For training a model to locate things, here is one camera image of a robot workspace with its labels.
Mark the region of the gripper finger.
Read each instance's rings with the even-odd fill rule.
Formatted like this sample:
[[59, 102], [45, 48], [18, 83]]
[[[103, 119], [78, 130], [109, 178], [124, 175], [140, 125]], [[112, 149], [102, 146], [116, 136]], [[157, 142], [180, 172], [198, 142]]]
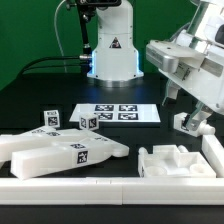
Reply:
[[163, 106], [172, 106], [176, 103], [178, 92], [180, 86], [174, 83], [173, 81], [168, 81], [166, 83], [165, 95], [162, 102]]
[[196, 131], [202, 121], [212, 115], [212, 110], [204, 103], [198, 101], [195, 110], [190, 114], [186, 123], [188, 130]]

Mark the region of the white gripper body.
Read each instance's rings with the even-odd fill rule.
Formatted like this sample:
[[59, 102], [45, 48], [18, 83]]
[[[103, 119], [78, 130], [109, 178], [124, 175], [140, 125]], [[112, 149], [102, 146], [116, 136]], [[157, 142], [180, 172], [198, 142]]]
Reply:
[[224, 115], [224, 0], [190, 0], [190, 24], [167, 41], [151, 40], [146, 58], [179, 88]]

